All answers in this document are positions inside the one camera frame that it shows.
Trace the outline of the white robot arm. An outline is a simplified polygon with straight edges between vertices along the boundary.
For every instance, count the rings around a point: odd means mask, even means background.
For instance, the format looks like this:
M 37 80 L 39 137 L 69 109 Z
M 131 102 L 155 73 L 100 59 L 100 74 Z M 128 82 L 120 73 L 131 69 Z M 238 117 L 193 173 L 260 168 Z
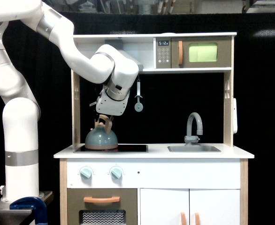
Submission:
M 5 141 L 5 195 L 10 203 L 39 196 L 38 120 L 40 107 L 24 76 L 14 67 L 2 36 L 10 21 L 26 26 L 55 44 L 67 65 L 84 79 L 105 83 L 96 103 L 101 114 L 123 114 L 138 66 L 110 45 L 87 58 L 76 47 L 73 23 L 40 0 L 0 0 L 0 97 Z

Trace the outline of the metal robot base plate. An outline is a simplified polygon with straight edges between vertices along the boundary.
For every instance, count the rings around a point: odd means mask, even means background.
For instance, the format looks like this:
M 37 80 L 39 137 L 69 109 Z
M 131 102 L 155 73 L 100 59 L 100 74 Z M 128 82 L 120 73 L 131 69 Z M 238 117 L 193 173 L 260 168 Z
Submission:
M 6 198 L 6 187 L 0 186 L 0 213 L 29 213 L 33 210 L 45 212 L 47 205 L 53 200 L 52 191 L 40 191 L 37 197 L 25 197 L 10 201 Z

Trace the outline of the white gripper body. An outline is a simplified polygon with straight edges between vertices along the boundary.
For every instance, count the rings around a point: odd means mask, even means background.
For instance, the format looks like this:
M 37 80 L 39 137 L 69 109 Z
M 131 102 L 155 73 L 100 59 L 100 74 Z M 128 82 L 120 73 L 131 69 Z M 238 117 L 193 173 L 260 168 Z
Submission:
M 113 116 L 123 115 L 129 100 L 129 95 L 130 94 L 128 94 L 124 100 L 115 101 L 111 99 L 103 89 L 100 92 L 100 97 L 97 99 L 96 112 Z

